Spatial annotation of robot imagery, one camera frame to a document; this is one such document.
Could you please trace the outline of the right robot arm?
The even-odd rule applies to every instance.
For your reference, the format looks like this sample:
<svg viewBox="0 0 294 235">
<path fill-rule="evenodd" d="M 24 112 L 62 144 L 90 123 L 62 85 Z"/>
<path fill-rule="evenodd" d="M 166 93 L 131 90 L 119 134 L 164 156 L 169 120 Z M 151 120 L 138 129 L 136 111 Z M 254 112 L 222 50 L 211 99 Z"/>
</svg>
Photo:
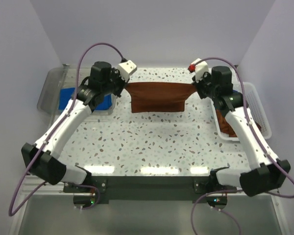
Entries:
<svg viewBox="0 0 294 235">
<path fill-rule="evenodd" d="M 216 66 L 208 70 L 205 63 L 191 64 L 195 73 L 193 85 L 201 99 L 210 98 L 216 110 L 231 126 L 246 153 L 250 170 L 245 172 L 230 167 L 211 170 L 207 186 L 220 192 L 226 186 L 241 188 L 248 196 L 278 189 L 284 183 L 291 166 L 287 160 L 279 160 L 272 151 L 251 116 L 244 108 L 243 94 L 236 92 L 229 67 Z"/>
</svg>

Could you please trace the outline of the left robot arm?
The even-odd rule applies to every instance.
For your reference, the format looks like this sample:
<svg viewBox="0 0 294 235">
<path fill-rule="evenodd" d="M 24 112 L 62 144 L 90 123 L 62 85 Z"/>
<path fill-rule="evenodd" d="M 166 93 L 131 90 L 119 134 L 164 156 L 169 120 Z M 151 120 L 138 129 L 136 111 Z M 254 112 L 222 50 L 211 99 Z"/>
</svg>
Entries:
<svg viewBox="0 0 294 235">
<path fill-rule="evenodd" d="M 27 171 L 51 185 L 72 183 L 81 192 L 89 191 L 91 173 L 79 166 L 65 165 L 58 158 L 77 127 L 107 95 L 119 97 L 136 70 L 137 66 L 131 60 L 118 64 L 116 68 L 107 62 L 95 62 L 90 75 L 82 80 L 50 129 L 34 144 L 26 143 L 22 147 Z"/>
</svg>

